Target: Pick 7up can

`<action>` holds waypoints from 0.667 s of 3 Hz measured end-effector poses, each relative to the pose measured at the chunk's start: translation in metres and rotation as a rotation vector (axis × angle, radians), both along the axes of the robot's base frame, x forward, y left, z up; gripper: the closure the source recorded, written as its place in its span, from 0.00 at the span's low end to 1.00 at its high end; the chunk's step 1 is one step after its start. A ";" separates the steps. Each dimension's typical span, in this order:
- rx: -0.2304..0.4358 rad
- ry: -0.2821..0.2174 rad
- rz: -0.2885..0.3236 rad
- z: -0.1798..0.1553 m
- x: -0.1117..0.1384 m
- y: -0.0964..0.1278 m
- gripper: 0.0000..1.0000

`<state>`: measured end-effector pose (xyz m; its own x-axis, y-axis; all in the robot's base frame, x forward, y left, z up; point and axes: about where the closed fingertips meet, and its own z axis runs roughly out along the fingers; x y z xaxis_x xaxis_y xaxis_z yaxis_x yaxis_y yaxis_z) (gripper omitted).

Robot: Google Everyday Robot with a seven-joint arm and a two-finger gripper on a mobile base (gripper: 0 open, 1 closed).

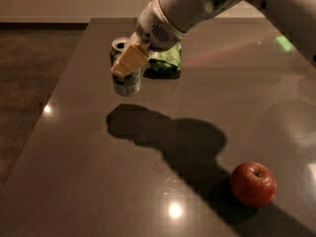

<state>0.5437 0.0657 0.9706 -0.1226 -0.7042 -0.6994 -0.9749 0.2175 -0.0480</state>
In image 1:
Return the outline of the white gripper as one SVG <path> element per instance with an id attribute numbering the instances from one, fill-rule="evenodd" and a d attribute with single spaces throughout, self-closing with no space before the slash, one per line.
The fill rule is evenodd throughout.
<path id="1" fill-rule="evenodd" d="M 128 76 L 144 65 L 149 59 L 149 48 L 155 51 L 169 50 L 186 36 L 164 14 L 160 0 L 152 0 L 141 12 L 135 33 L 144 44 L 136 41 L 127 44 L 111 69 L 119 78 Z"/>

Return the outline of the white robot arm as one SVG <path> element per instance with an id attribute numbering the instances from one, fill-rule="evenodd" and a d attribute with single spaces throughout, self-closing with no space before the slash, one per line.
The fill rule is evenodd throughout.
<path id="1" fill-rule="evenodd" d="M 310 63 L 316 58 L 316 0 L 152 0 L 137 19 L 134 33 L 112 66 L 124 78 L 166 51 L 198 24 L 225 17 L 240 3 L 262 14 Z"/>

